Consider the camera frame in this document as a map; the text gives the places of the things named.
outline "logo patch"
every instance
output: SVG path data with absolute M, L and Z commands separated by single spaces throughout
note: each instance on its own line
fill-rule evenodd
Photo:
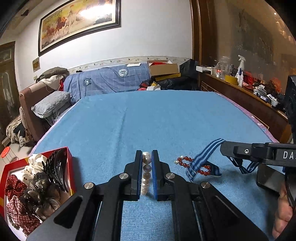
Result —
M 90 78 L 86 78 L 84 81 L 83 81 L 83 85 L 84 86 L 88 86 L 91 84 L 91 79 Z
M 128 70 L 127 69 L 120 69 L 118 71 L 118 74 L 119 74 L 120 77 L 124 77 L 124 76 L 126 76 L 128 74 Z

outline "blue bed sheet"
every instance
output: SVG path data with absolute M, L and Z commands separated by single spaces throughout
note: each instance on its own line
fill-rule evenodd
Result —
M 134 91 L 82 98 L 37 146 L 35 153 L 68 146 L 77 187 L 103 183 L 134 161 L 136 150 L 158 150 L 160 160 L 183 176 L 173 161 L 195 156 L 217 138 L 270 142 L 242 111 L 213 92 Z M 256 172 L 242 175 L 219 148 L 209 159 L 222 177 L 201 176 L 272 240 L 277 197 L 259 188 Z M 121 240 L 174 240 L 170 202 L 156 202 L 153 189 L 138 202 L 124 202 Z

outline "red bead bracelet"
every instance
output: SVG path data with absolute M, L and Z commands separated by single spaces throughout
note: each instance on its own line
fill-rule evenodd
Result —
M 175 163 L 176 165 L 179 164 L 180 166 L 183 166 L 183 167 L 185 167 L 185 168 L 188 168 L 188 167 L 189 167 L 189 164 L 184 163 L 183 160 L 185 160 L 185 161 L 189 161 L 189 162 L 192 162 L 194 159 L 191 158 L 191 157 L 188 157 L 188 156 L 180 156 L 180 157 L 177 158 L 176 161 L 174 161 L 174 163 Z M 202 166 L 202 167 L 206 168 L 208 171 L 203 171 L 203 170 L 200 170 L 200 169 L 199 169 L 199 170 L 197 171 L 197 173 L 200 173 L 201 175 L 205 175 L 205 176 L 211 175 L 211 166 L 209 166 L 209 165 L 204 165 L 204 166 Z

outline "floor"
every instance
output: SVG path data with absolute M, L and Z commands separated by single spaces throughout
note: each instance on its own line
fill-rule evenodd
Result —
M 11 151 L 14 152 L 14 154 L 18 157 L 19 160 L 22 158 L 28 157 L 31 150 L 33 149 L 33 147 L 27 147 L 27 146 L 20 147 L 18 142 L 10 144 L 9 146 L 11 148 Z M 2 159 L 0 157 L 0 178 L 2 176 L 4 166 L 8 163 L 9 163 L 9 161 L 6 158 Z

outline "metal screw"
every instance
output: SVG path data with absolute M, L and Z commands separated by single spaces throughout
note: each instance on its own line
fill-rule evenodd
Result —
M 201 185 L 203 188 L 209 188 L 211 186 L 211 184 L 208 182 L 202 182 Z
M 119 175 L 119 178 L 120 178 L 120 179 L 127 179 L 127 178 L 128 178 L 128 174 L 127 174 L 127 173 L 121 173 L 121 174 Z
M 175 177 L 175 174 L 168 172 L 165 176 L 167 179 L 173 179 Z
M 86 189 L 91 189 L 91 188 L 94 187 L 94 184 L 93 184 L 93 183 L 86 183 L 86 184 L 84 184 L 84 187 L 85 187 Z

